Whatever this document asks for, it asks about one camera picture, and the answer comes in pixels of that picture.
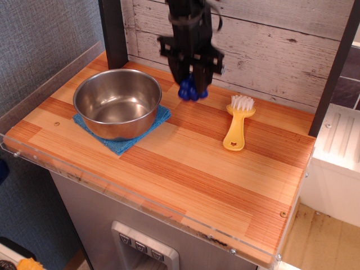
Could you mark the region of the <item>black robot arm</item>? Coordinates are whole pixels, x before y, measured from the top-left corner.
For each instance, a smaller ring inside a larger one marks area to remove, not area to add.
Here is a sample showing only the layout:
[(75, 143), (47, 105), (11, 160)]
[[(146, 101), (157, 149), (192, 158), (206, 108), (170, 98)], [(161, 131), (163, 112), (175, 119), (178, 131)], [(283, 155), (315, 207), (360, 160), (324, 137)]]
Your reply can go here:
[(166, 1), (173, 36), (159, 36), (160, 54), (168, 59), (174, 80), (181, 84), (192, 75), (198, 95), (212, 83), (213, 74), (223, 73), (224, 54), (212, 45), (212, 11), (208, 1)]

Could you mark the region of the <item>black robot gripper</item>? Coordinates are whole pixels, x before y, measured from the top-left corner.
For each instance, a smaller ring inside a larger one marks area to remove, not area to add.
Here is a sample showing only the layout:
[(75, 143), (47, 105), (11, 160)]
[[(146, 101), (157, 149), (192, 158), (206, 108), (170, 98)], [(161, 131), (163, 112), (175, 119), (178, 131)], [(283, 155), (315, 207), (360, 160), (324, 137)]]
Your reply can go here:
[(224, 71), (224, 54), (213, 47), (213, 24), (210, 16), (199, 19), (169, 18), (172, 36), (159, 36), (160, 54), (168, 59), (177, 84), (188, 78), (193, 66), (193, 78), (198, 94), (212, 83), (213, 73)]

